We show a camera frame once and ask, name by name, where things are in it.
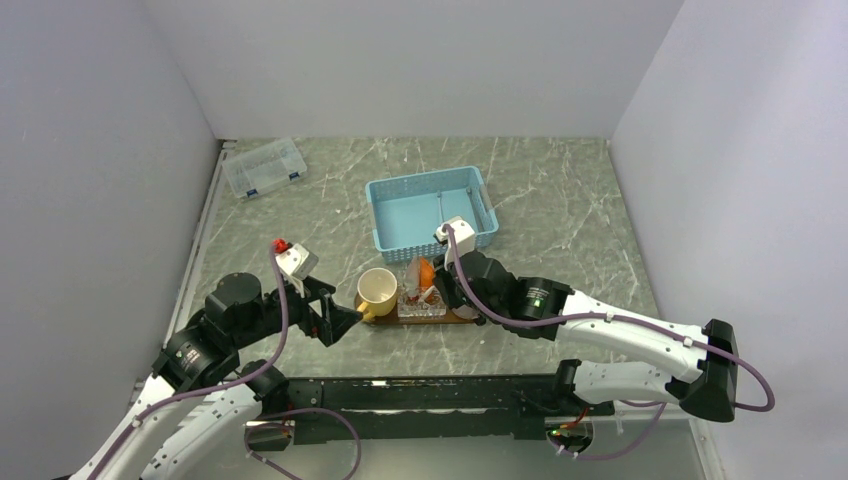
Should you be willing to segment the brown oval wooden tray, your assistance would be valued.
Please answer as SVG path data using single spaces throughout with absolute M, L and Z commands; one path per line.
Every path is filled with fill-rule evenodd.
M 409 326 L 409 325 L 471 325 L 474 323 L 471 319 L 463 319 L 456 316 L 452 311 L 448 311 L 444 315 L 439 316 L 408 316 L 402 317 L 398 314 L 399 304 L 395 304 L 393 309 L 386 316 L 375 317 L 372 320 L 367 320 L 366 324 L 372 326 Z

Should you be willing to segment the yellow mug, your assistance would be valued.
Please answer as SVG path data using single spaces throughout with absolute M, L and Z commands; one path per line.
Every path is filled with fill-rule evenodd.
M 355 307 L 363 322 L 372 323 L 395 309 L 397 296 L 396 276 L 386 268 L 372 268 L 364 272 L 357 282 Z

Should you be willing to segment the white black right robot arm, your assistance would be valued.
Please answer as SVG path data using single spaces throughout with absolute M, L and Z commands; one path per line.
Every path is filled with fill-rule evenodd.
M 456 266 L 442 255 L 434 260 L 434 284 L 458 316 L 478 325 L 503 325 L 509 319 L 506 330 L 521 338 L 586 342 L 626 356 L 621 367 L 561 361 L 550 391 L 560 413 L 636 400 L 672 403 L 712 422 L 734 420 L 738 348 L 731 324 L 718 319 L 703 327 L 663 322 L 605 304 L 561 282 L 516 277 L 478 251 L 461 261 L 483 309 L 464 292 Z

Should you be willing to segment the orange toothpaste tube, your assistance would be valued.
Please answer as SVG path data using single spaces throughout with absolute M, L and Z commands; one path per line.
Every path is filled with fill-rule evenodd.
M 420 257 L 418 261 L 418 284 L 419 289 L 424 291 L 434 285 L 436 274 L 433 265 L 426 258 Z

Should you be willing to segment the light blue plastic basket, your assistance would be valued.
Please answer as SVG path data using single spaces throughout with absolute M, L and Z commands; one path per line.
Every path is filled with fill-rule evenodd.
M 438 226 L 436 192 L 442 191 L 445 221 L 459 216 L 476 231 L 479 248 L 491 244 L 499 230 L 495 208 L 481 171 L 475 166 L 373 180 L 366 184 L 375 247 L 387 264 L 442 254 L 434 233 Z

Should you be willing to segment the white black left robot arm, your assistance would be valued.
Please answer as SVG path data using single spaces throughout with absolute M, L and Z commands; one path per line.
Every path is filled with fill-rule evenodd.
M 224 430 L 258 419 L 263 428 L 322 414 L 321 395 L 293 385 L 271 360 L 243 365 L 241 349 L 298 326 L 331 346 L 361 312 L 337 305 L 334 286 L 308 277 L 263 291 L 249 273 L 224 276 L 152 365 L 141 392 L 75 479 L 173 478 L 204 456 Z

